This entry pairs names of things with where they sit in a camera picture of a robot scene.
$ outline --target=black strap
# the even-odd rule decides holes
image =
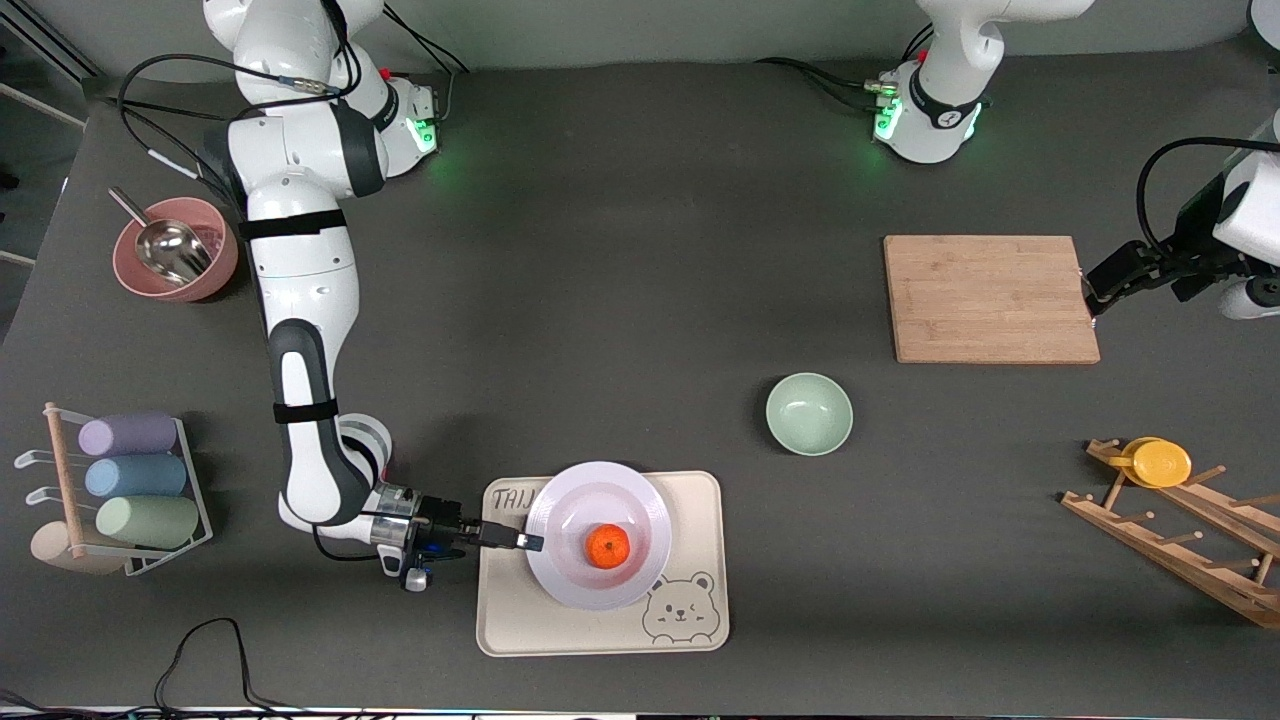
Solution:
[[[374,115],[374,127],[378,128],[378,132],[392,127],[397,113],[399,113],[399,92],[396,92],[394,87],[388,87],[387,102],[383,102],[383,109]]]
[[[937,129],[951,129],[959,126],[960,120],[968,118],[969,113],[973,113],[973,109],[982,100],[982,97],[977,97],[964,105],[947,105],[941,100],[934,100],[924,91],[924,86],[920,85],[920,68],[916,68],[911,73],[911,79],[908,82],[908,91],[915,106],[924,110],[924,114],[929,117],[929,122]]]
[[[319,423],[338,415],[338,398],[316,402],[315,405],[271,405],[275,413],[275,424],[292,425],[293,423]]]
[[[347,217],[342,210],[321,210],[291,218],[270,220],[248,220],[239,224],[241,240],[248,242],[260,237],[284,237],[289,234],[320,234],[325,228],[347,227]]]

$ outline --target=pink bowl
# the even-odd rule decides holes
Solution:
[[[227,220],[216,208],[198,197],[172,197],[147,208],[147,217],[180,220],[191,225],[214,261],[198,278],[174,287],[138,260],[136,245],[142,225],[137,220],[129,220],[115,240],[115,250],[111,252],[115,279],[125,290],[165,302],[195,302],[218,292],[232,279],[236,264],[239,263],[239,247],[236,246],[236,237],[227,232]]]

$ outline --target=white wall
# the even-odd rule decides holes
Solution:
[[[102,69],[123,74],[159,53],[228,53],[205,28],[198,0],[28,0]],[[627,61],[739,61],[901,53],[925,22],[910,0],[390,0],[424,35],[472,68]],[[1010,54],[1180,50],[1244,28],[1248,0],[1097,0],[1084,17],[1006,26]],[[430,60],[385,18],[357,36],[374,59],[403,72]],[[172,63],[157,79],[224,77]]]

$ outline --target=wooden cutting board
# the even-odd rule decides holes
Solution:
[[[884,238],[899,363],[1100,360],[1070,237]]]

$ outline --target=orange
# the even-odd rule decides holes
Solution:
[[[627,561],[631,539],[617,525],[600,525],[586,536],[586,560],[602,570],[612,570]]]

